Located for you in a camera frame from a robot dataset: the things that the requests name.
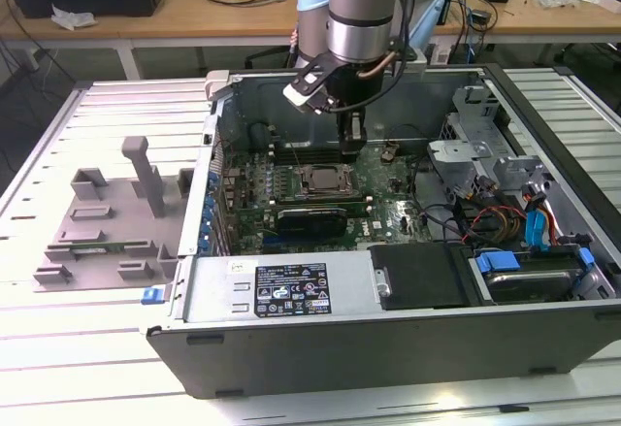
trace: wooden desk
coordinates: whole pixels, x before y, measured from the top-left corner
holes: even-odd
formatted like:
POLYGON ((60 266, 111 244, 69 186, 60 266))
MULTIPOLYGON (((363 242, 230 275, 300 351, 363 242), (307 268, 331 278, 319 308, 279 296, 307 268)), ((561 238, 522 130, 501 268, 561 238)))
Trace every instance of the wooden desk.
MULTIPOLYGON (((480 0, 468 0, 475 9, 490 11, 480 0)), ((485 36, 486 43, 552 44, 607 43, 621 40, 621 16, 595 4, 544 9, 536 0, 509 0, 495 4, 498 22, 485 36)), ((445 63, 461 29, 461 11, 451 5, 446 25, 434 32, 434 63, 445 63)))
MULTIPOLYGON (((153 16, 98 16, 97 25, 75 31, 49 18, 24 18, 17 13, 44 47, 115 49, 127 79, 138 80, 141 72, 134 55, 138 48, 287 45, 297 20, 296 2, 234 8, 206 0, 162 0, 153 16)), ((34 48, 11 18, 5 0, 0 0, 0 36, 12 49, 34 48)))
MULTIPOLYGON (((469 5, 485 9, 484 3, 469 5)), ((621 41, 621 16, 587 3, 545 10, 535 0, 509 0, 497 5, 496 27, 486 43, 604 43, 621 41)), ((434 62, 445 61, 461 28, 456 5, 447 24, 436 27, 434 62)), ((138 48, 209 46, 279 46, 289 42, 296 22, 296 0, 255 8, 232 8, 206 0, 163 0, 151 17, 101 16, 96 26, 67 31, 47 18, 22 23, 49 49, 115 49, 129 80, 141 72, 134 56, 138 48)), ((0 36, 14 49, 32 48, 0 1, 0 36)))

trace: blue tab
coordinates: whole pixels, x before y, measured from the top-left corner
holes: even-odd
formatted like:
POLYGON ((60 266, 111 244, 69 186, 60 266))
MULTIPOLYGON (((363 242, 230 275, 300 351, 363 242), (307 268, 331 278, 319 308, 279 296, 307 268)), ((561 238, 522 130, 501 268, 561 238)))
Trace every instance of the blue tab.
POLYGON ((489 261, 485 258, 485 256, 481 255, 477 257, 475 261, 482 274, 489 273, 492 270, 492 266, 489 264, 489 261))
POLYGON ((526 214, 524 240, 530 246, 538 246, 541 251, 547 251, 549 249, 549 245, 543 242, 545 221, 545 214, 541 211, 534 210, 526 214))
POLYGON ((520 263, 512 251, 487 251, 476 258, 476 264, 482 274, 490 271, 517 271, 520 263))
POLYGON ((147 287, 140 303, 142 305, 161 305, 164 303, 164 289, 147 287))
POLYGON ((592 268, 595 265, 595 258, 589 248, 581 248, 578 256, 586 266, 586 269, 592 268))

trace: power supply label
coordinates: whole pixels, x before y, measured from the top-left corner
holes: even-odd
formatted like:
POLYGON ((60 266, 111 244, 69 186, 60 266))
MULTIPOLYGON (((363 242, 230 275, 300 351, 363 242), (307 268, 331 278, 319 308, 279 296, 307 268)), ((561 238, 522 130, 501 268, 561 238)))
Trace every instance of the power supply label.
POLYGON ((254 313, 259 317, 330 314, 325 263, 256 268, 254 313))

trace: gray metal panel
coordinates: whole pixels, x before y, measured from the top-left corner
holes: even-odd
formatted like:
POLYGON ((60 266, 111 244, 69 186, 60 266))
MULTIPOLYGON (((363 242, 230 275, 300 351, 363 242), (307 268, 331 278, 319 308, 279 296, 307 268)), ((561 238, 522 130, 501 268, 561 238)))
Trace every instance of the gray metal panel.
MULTIPOLYGON (((199 258, 187 309, 187 322, 255 321, 255 270, 257 266, 324 263, 328 275, 333 315, 381 313, 375 290, 374 269, 368 251, 222 256, 199 258), (247 282, 248 291, 235 291, 247 282), (232 306, 248 304, 249 312, 233 312, 232 306)), ((296 321, 314 316, 281 316, 296 321)))
POLYGON ((621 330, 621 319, 603 330, 597 317, 579 308, 154 331, 147 339, 190 395, 209 399, 566 373, 621 330))
MULTIPOLYGON (((621 178, 621 130, 615 115, 607 115, 605 104, 575 79, 541 69, 507 73, 519 88, 529 89, 523 92, 527 99, 621 211, 621 183, 616 180, 621 178)), ((532 152, 515 124, 509 130, 525 152, 532 152)))

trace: robotic arm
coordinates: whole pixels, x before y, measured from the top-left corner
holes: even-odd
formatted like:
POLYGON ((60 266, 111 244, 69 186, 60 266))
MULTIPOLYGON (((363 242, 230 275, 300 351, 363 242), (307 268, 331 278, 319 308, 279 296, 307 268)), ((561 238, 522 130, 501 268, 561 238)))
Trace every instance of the robotic arm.
POLYGON ((395 3, 329 0, 325 34, 315 27, 316 36, 310 37, 300 28, 300 51, 309 63, 283 94, 300 110, 335 114, 344 155, 355 156, 367 141, 366 106, 392 89, 405 71, 414 0, 395 3), (306 49, 319 53, 306 55, 306 49), (397 75, 382 89, 383 71, 395 60, 401 60, 397 75))

